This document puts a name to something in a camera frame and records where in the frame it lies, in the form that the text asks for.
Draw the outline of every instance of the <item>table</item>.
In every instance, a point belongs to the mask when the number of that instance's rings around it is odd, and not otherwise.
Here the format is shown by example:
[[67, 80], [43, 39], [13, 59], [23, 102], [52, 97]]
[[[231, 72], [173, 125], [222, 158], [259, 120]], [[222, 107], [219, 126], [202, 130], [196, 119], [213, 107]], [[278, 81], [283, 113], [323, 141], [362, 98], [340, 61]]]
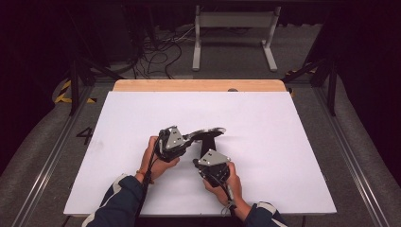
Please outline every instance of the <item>table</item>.
[[[238, 92], [224, 92], [232, 88]], [[109, 92], [64, 214], [94, 212], [118, 175], [134, 173], [148, 137], [172, 123], [182, 134], [227, 129], [216, 138], [217, 150], [235, 162], [247, 202], [269, 201], [283, 214], [337, 212], [280, 80], [156, 79], [119, 80]], [[192, 145], [149, 188], [142, 216], [220, 215], [221, 205], [192, 164], [200, 150]]]

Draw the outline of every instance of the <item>tripod leg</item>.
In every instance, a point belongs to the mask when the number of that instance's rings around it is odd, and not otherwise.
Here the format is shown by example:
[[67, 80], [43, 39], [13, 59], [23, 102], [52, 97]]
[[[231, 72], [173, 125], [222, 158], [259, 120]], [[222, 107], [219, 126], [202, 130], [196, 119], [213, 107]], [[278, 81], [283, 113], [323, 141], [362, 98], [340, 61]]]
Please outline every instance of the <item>tripod leg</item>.
[[309, 65], [307, 65], [307, 66], [301, 68], [301, 69], [298, 70], [297, 72], [291, 74], [290, 76], [288, 76], [288, 77], [286, 77], [286, 78], [283, 78], [283, 79], [281, 79], [281, 80], [282, 80], [284, 83], [290, 82], [290, 81], [292, 81], [293, 79], [296, 79], [296, 78], [302, 76], [303, 74], [309, 72], [310, 70], [312, 70], [312, 69], [314, 69], [314, 68], [316, 68], [316, 67], [318, 67], [318, 66], [320, 66], [320, 65], [322, 65], [322, 64], [324, 64], [324, 63], [325, 63], [325, 59], [319, 60], [319, 61], [316, 61], [316, 62], [313, 62], [313, 63], [311, 63], [311, 64], [309, 64]]
[[326, 61], [316, 69], [315, 74], [310, 79], [312, 87], [322, 87], [330, 73], [330, 63], [331, 61]]
[[107, 69], [107, 68], [101, 66], [100, 64], [98, 64], [98, 63], [96, 63], [96, 62], [94, 62], [94, 61], [90, 61], [89, 59], [82, 58], [82, 57], [80, 57], [79, 59], [81, 60], [81, 62], [83, 62], [83, 63], [85, 63], [85, 64], [87, 64], [87, 65], [90, 65], [90, 66], [94, 67], [96, 70], [98, 70], [98, 71], [100, 71], [101, 73], [103, 73], [103, 74], [109, 76], [110, 78], [113, 78], [113, 79], [115, 79], [115, 80], [124, 79], [124, 78], [121, 77], [120, 75], [116, 74], [116, 73], [113, 72], [113, 71], [110, 71], [109, 69]]
[[75, 111], [79, 106], [79, 87], [78, 87], [78, 74], [77, 74], [77, 61], [71, 63], [71, 91], [72, 91], [72, 103], [70, 115], [74, 115]]
[[83, 85], [85, 86], [93, 86], [95, 84], [95, 77], [92, 75], [91, 70], [87, 65], [82, 63], [81, 61], [76, 61], [78, 76], [80, 77]]
[[336, 97], [336, 85], [337, 85], [337, 68], [336, 63], [332, 61], [331, 64], [331, 73], [328, 82], [328, 94], [327, 94], [327, 107], [330, 113], [335, 116], [334, 112], [334, 102]]

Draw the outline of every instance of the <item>hand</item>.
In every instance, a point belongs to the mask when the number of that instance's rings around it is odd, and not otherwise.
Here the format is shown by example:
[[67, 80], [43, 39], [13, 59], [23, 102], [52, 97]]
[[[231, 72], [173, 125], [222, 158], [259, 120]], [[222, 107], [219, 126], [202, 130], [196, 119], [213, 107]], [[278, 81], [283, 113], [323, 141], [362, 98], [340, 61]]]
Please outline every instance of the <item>hand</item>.
[[[157, 141], [157, 136], [150, 136], [149, 142], [148, 142], [148, 147], [145, 149], [144, 156], [142, 157], [142, 163], [139, 171], [141, 172], [147, 172], [148, 170], [148, 164], [149, 160], [151, 157], [151, 153], [153, 152], [154, 145]], [[176, 164], [180, 162], [180, 158], [176, 158], [172, 160], [169, 163], [166, 163], [160, 159], [157, 158], [157, 155], [153, 155], [153, 166], [151, 168], [151, 179], [154, 181], [158, 177], [160, 177], [168, 168], [174, 167]], [[135, 178], [138, 179], [138, 181], [141, 183], [144, 180], [144, 176], [142, 174], [136, 174]]]
[[[242, 186], [241, 180], [236, 175], [235, 172], [235, 165], [232, 162], [227, 163], [227, 166], [230, 168], [230, 177], [227, 179], [226, 184], [230, 185], [231, 191], [233, 192], [234, 202], [236, 205], [235, 214], [239, 217], [242, 221], [248, 216], [251, 211], [251, 206], [248, 205], [242, 199]], [[221, 187], [212, 187], [206, 180], [203, 179], [204, 187], [206, 190], [212, 192], [218, 198], [218, 201], [226, 206], [228, 205], [228, 198], [225, 194], [224, 190]]]

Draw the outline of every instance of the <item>white board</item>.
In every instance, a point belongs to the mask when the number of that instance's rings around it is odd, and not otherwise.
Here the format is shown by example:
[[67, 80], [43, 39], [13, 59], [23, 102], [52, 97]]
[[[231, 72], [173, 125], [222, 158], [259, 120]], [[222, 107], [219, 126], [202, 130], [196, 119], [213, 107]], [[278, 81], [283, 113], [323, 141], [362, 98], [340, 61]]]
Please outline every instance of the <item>white board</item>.
[[[215, 139], [230, 157], [249, 204], [272, 203], [282, 214], [328, 214], [336, 208], [287, 92], [110, 92], [64, 214], [93, 213], [112, 182], [135, 174], [151, 135], [176, 125], [181, 134], [227, 131]], [[192, 163], [201, 145], [148, 190], [143, 216], [219, 216], [222, 206]]]

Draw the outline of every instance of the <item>dark jacket sleeve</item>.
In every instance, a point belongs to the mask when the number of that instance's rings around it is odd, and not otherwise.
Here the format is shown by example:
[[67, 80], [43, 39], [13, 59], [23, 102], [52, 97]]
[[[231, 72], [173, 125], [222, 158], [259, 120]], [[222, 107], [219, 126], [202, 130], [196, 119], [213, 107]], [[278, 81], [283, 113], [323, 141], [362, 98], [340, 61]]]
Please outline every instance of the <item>dark jacket sleeve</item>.
[[244, 222], [246, 227], [286, 227], [278, 210], [268, 202], [254, 204]]
[[133, 176], [121, 175], [106, 192], [100, 207], [82, 223], [82, 227], [131, 227], [141, 199], [142, 185], [138, 180]]

